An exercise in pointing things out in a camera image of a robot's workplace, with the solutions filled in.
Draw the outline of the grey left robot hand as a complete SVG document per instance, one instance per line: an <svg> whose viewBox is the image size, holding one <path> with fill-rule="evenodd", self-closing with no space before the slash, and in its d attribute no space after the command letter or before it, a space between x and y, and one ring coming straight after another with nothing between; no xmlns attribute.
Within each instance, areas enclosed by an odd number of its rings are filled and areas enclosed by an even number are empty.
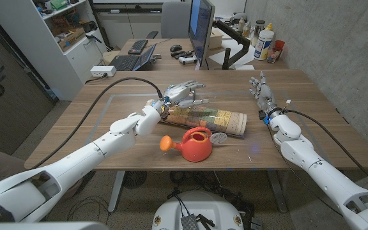
<svg viewBox="0 0 368 230"><path fill-rule="evenodd" d="M177 85L171 85L164 92L161 101L163 101L165 104L169 104L170 106L177 105L180 108L188 108L193 105L207 104L209 102L208 99L195 100L193 98L189 98L190 92L203 87L205 87L204 84L194 80L182 82Z"/></svg>

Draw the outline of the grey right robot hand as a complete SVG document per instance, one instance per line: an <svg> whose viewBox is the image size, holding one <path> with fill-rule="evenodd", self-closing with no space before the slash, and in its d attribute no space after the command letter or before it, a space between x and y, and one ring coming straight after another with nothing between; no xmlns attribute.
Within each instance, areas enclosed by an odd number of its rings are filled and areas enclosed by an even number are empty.
<svg viewBox="0 0 368 230"><path fill-rule="evenodd" d="M266 124L275 116L280 115L281 108L277 106L273 93L266 83L266 76L263 71L260 73L260 79L251 77L249 82L252 85L250 92L257 100L259 110L259 119L264 120Z"/></svg>

